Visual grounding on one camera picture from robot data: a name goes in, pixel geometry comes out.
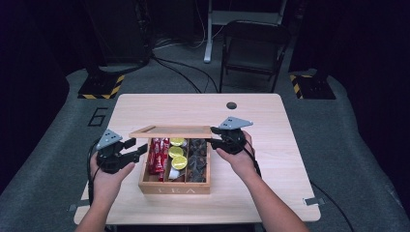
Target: cable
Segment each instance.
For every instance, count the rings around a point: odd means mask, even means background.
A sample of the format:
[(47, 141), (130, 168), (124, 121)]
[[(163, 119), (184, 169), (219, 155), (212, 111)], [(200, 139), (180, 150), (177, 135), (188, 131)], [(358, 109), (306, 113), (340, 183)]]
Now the cable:
[(167, 45), (169, 42), (172, 41), (171, 38), (163, 38), (163, 39), (157, 39), (155, 42), (155, 47), (157, 46), (162, 46), (162, 45)]
[(180, 76), (182, 76), (182, 77), (193, 87), (193, 89), (195, 90), (196, 93), (199, 93), (199, 94), (202, 93), (202, 92), (198, 89), (198, 87), (196, 87), (196, 85), (195, 85), (187, 76), (185, 76), (184, 74), (182, 74), (180, 71), (178, 71), (178, 70), (175, 69), (174, 67), (171, 67), (171, 66), (168, 66), (168, 65), (164, 64), (164, 63), (163, 63), (160, 59), (158, 59), (154, 54), (151, 56), (151, 58), (152, 58), (153, 60), (155, 60), (157, 63), (159, 63), (160, 65), (162, 65), (162, 66), (164, 66), (164, 67), (166, 67), (166, 68), (168, 68), (168, 69), (170, 69), (170, 70), (176, 72), (176, 73), (179, 74)]
[(99, 168), (97, 168), (97, 171), (94, 173), (93, 183), (96, 180), (97, 173), (100, 171), (101, 166), (103, 166), (104, 163), (105, 163), (105, 159), (102, 161), (102, 164), (99, 166)]
[(97, 146), (99, 143), (100, 139), (96, 139), (93, 142), (93, 145), (90, 147), (88, 150), (88, 157), (87, 157), (87, 177), (88, 177), (88, 201), (90, 202), (90, 205), (93, 203), (94, 200), (94, 177), (91, 176), (91, 157), (93, 156), (92, 153), (94, 151), (94, 148)]
[(160, 60), (160, 61), (168, 62), (168, 63), (175, 64), (175, 65), (185, 66), (185, 67), (188, 67), (188, 68), (197, 70), (197, 71), (199, 71), (199, 72), (201, 72), (201, 73), (204, 73), (206, 76), (208, 76), (208, 81), (211, 79), (211, 81), (212, 81), (213, 84), (214, 84), (215, 90), (218, 91), (218, 87), (217, 87), (217, 84), (215, 83), (215, 80), (214, 80), (210, 75), (208, 75), (206, 72), (200, 70), (199, 68), (194, 67), (194, 66), (190, 66), (190, 65), (187, 65), (187, 64), (184, 64), (184, 63), (181, 63), (181, 62), (165, 60), (165, 59), (162, 59), (162, 58), (159, 58), (159, 57), (155, 56), (154, 54), (153, 54), (153, 56), (154, 56), (156, 59)]
[(337, 207), (337, 209), (340, 211), (340, 213), (343, 215), (344, 219), (346, 220), (347, 224), (349, 225), (349, 228), (352, 232), (354, 232), (355, 230), (353, 229), (352, 224), (350, 223), (350, 220), (347, 218), (346, 214), (341, 210), (341, 208), (338, 206), (338, 204), (336, 203), (336, 201), (326, 192), (324, 191), (322, 188), (320, 188), (318, 185), (316, 185), (313, 181), (309, 180), (310, 183), (315, 186), (317, 189), (319, 189), (323, 194), (326, 195), (326, 197), (329, 198), (330, 201), (332, 201), (332, 203), (334, 203), (334, 205)]
[(184, 45), (184, 44), (187, 44), (187, 43), (170, 43), (170, 44), (162, 45), (160, 47), (155, 47), (153, 50), (158, 50), (158, 49), (166, 48), (168, 46), (173, 46), (173, 45)]
[(148, 64), (148, 61), (144, 61), (144, 62), (141, 62), (140, 64), (137, 64), (135, 67), (132, 67), (132, 68), (129, 68), (129, 69), (115, 71), (115, 72), (106, 72), (106, 73), (123, 75), (123, 74), (132, 73), (134, 71), (137, 71), (137, 70), (143, 68), (144, 66), (146, 66), (147, 64)]
[(202, 42), (201, 42), (199, 45), (197, 45), (197, 46), (190, 46), (190, 48), (199, 48), (199, 47), (200, 47), (202, 44), (204, 44), (204, 42), (206, 41), (206, 40), (205, 40), (205, 38), (206, 38), (205, 26), (204, 26), (204, 22), (202, 21), (201, 13), (199, 12), (197, 0), (195, 0), (195, 6), (196, 6), (196, 12), (198, 13), (198, 16), (199, 16), (199, 20), (201, 21), (203, 37), (202, 37)]
[(254, 149), (253, 149), (253, 147), (250, 145), (250, 143), (248, 143), (249, 144), (249, 146), (251, 147), (251, 149), (253, 150), (253, 154), (251, 154), (249, 151), (248, 151), (248, 149), (247, 148), (245, 148), (245, 146), (243, 147), (244, 148), (244, 151), (248, 154), (248, 156), (252, 159), (252, 161), (253, 161), (253, 166), (254, 166), (254, 168), (255, 168), (255, 170), (256, 170), (256, 173), (262, 178), (262, 173), (260, 172), (260, 168), (259, 168), (259, 163), (257, 163), (257, 160), (256, 160), (256, 157), (254, 156)]
[[(232, 0), (230, 0), (230, 2), (229, 2), (229, 8), (228, 8), (228, 11), (230, 12), (230, 10), (231, 10), (231, 7), (232, 7)], [(223, 29), (223, 27), (224, 26), (221, 26), (221, 28), (219, 29), (219, 31), (217, 32), (217, 33), (215, 33), (215, 35), (212, 37), (212, 40), (220, 33), (220, 31)]]

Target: black chair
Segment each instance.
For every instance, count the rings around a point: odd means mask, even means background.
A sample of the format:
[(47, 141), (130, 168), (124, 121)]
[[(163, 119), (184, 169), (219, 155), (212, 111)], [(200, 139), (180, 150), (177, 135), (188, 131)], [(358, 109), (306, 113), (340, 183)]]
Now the black chair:
[(247, 73), (266, 74), (267, 83), (274, 83), (286, 48), (291, 40), (290, 32), (283, 26), (273, 23), (234, 20), (223, 28), (223, 48), (220, 67), (220, 93), (223, 73), (228, 70)]

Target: wooden table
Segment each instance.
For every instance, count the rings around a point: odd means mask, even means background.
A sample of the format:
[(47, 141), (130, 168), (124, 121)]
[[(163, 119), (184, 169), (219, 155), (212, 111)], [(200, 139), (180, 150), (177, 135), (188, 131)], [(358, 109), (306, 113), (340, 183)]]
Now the wooden table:
[[(228, 102), (235, 102), (237, 108), (228, 109)], [(217, 127), (228, 116), (253, 121), (243, 130), (252, 136), (264, 181), (303, 221), (319, 220), (318, 206), (307, 206), (303, 200), (314, 194), (279, 95), (126, 94), (119, 97), (108, 128), (126, 140), (130, 132), (149, 125)], [(146, 142), (138, 138), (134, 148)], [(248, 189), (215, 151), (209, 195), (144, 195), (138, 187), (141, 167), (142, 162), (124, 180), (107, 224), (261, 222)], [(87, 198), (86, 188), (82, 199)], [(79, 207), (74, 222), (80, 223), (88, 209)]]

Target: human hand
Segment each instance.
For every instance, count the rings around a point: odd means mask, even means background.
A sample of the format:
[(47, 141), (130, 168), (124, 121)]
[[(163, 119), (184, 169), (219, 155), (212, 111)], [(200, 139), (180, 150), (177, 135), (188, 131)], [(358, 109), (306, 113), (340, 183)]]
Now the human hand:
[(109, 174), (99, 169), (96, 153), (91, 157), (90, 165), (91, 176), (95, 176), (93, 204), (99, 203), (111, 207), (120, 191), (121, 183), (132, 172), (135, 163), (131, 162), (117, 173)]
[[(243, 133), (244, 133), (245, 139), (247, 140), (245, 149), (247, 149), (254, 156), (254, 150), (251, 147), (252, 138), (246, 131), (243, 130)], [(232, 154), (226, 153), (221, 148), (217, 148), (217, 153), (224, 160), (228, 161), (231, 164), (232, 169), (241, 179), (244, 180), (244, 178), (246, 178), (247, 176), (251, 176), (252, 174), (256, 173), (254, 165), (253, 165), (253, 161), (245, 150), (241, 151), (240, 153), (236, 155), (232, 155)]]

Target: open box lid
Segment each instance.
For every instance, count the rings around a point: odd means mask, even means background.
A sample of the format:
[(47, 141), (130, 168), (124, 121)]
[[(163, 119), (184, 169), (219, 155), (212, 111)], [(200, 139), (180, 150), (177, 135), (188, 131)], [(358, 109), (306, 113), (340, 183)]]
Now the open box lid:
[(209, 126), (166, 126), (151, 125), (130, 133), (130, 137), (184, 137), (184, 138), (211, 138)]

